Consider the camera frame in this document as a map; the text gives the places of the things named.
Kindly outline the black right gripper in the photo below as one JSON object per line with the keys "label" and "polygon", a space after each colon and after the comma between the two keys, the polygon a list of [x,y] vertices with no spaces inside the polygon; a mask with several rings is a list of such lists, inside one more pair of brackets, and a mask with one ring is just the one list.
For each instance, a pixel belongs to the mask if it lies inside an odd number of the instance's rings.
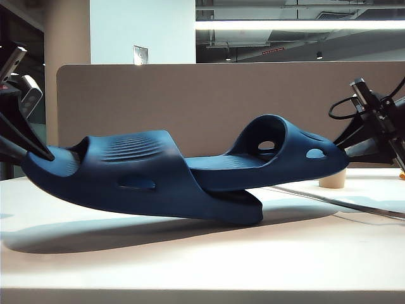
{"label": "black right gripper", "polygon": [[334,144],[365,163],[404,166],[404,98],[395,100],[373,91],[360,94],[367,115],[334,116],[351,122]]}

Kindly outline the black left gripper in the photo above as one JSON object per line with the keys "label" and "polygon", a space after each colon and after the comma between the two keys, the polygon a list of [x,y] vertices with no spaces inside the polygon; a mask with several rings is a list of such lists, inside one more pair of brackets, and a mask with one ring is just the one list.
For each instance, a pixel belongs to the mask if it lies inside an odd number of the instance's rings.
{"label": "black left gripper", "polygon": [[26,90],[23,77],[11,77],[26,53],[27,50],[19,43],[1,41],[1,162],[21,162],[27,151],[45,160],[54,160],[54,155],[21,113],[20,96],[7,94],[12,90],[12,85]]}

